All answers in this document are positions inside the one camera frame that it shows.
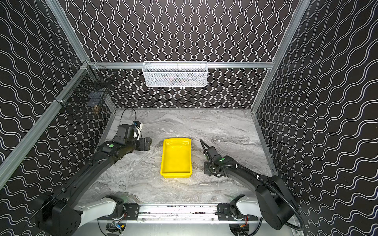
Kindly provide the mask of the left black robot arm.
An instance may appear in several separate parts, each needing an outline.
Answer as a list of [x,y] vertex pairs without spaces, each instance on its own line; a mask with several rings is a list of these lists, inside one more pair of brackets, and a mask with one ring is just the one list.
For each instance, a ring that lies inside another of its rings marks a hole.
[[81,206],[78,202],[98,177],[125,155],[150,150],[152,140],[141,136],[141,127],[139,121],[119,125],[114,138],[102,143],[81,170],[52,193],[37,197],[31,217],[36,227],[52,236],[71,236],[100,217],[123,217],[124,201],[120,198],[108,196]]

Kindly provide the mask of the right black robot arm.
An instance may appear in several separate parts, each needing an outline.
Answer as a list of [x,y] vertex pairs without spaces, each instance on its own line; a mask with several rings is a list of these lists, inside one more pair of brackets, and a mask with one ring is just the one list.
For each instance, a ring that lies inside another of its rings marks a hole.
[[216,215],[246,221],[249,216],[254,216],[265,220],[276,230],[286,225],[293,230],[304,231],[298,203],[280,177],[257,173],[228,155],[221,156],[214,146],[207,145],[203,140],[200,140],[200,144],[206,157],[204,174],[235,180],[255,192],[257,197],[258,210],[248,210],[247,196],[242,194],[229,203],[228,209],[218,210]]

